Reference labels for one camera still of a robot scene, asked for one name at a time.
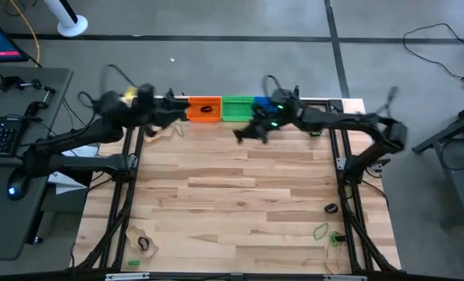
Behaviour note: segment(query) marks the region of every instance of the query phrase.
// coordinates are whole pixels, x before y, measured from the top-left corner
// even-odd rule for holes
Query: computer keyboard
[[[23,130],[23,118],[0,117],[0,156],[12,157]]]

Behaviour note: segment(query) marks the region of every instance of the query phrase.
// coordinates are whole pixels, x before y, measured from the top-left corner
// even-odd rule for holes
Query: blue bin
[[[270,104],[269,97],[265,97],[265,96],[254,97],[254,103],[263,106],[266,113],[277,112],[277,108]]]

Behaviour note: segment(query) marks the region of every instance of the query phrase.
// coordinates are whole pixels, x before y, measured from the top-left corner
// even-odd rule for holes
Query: orange bin
[[[219,122],[221,97],[189,97],[190,107],[186,117],[193,122]]]

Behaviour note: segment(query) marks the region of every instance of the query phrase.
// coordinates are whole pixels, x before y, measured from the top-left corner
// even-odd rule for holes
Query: concrete floor
[[[260,79],[274,74],[284,87],[301,87],[303,97],[340,98],[339,78],[346,78],[351,98],[363,98],[368,112],[381,105],[390,86],[401,88],[391,113],[409,127],[409,148],[444,128],[464,108],[462,83],[440,67],[410,55],[400,44],[340,44],[345,77],[337,69],[324,0],[71,0],[90,21],[87,34],[230,35],[325,38],[320,42],[227,41],[54,41],[41,40],[41,63],[66,67],[75,75],[69,87],[71,106],[83,119],[88,109],[76,101],[78,91],[100,93],[102,67],[115,63],[138,83],[149,82],[163,94],[169,87],[187,95],[254,95]],[[9,33],[28,34],[20,18],[4,14]],[[445,22],[464,37],[464,1],[331,0],[339,37],[401,38],[417,27]],[[56,34],[56,21],[44,3],[26,11],[38,34]],[[443,27],[414,34],[451,38]],[[34,42],[16,41],[31,55]],[[464,76],[464,44],[414,44],[421,55],[441,60]],[[107,89],[122,91],[114,73]],[[69,129],[60,112],[54,130]],[[464,279],[464,227],[444,231],[438,221],[456,212],[455,193],[432,151],[422,156],[409,149],[393,157],[384,170],[384,190],[402,267],[411,273]],[[26,246],[17,261],[0,261],[0,274],[64,269],[75,240],[79,215],[47,215],[46,239]]]

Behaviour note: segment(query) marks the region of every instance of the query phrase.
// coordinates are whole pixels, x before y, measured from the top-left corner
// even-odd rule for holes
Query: wooden table
[[[343,99],[343,105],[345,112],[364,112],[361,99]],[[345,230],[340,211],[324,213],[325,205],[339,205],[328,131],[309,138],[287,126],[270,133],[268,145],[258,140],[238,145],[232,129],[242,126],[188,122],[183,123],[184,138],[175,134],[143,144],[129,224],[145,229],[160,249],[143,259],[126,241],[123,269],[128,270],[128,260],[139,259],[138,270],[145,272],[329,273],[324,265],[328,237],[316,241],[313,230],[324,222],[330,232]],[[349,139],[353,154],[370,144],[361,132],[350,131]],[[101,153],[119,153],[121,148],[122,141],[101,145]],[[364,179],[381,188],[380,180]],[[105,232],[113,187],[106,183],[88,195],[74,249],[76,263]],[[384,198],[365,184],[360,196],[370,238],[399,268]],[[108,265],[117,237],[112,241]],[[355,243],[363,266],[356,234]],[[347,273],[347,247],[342,250],[341,273]],[[333,270],[339,251],[328,248]]]

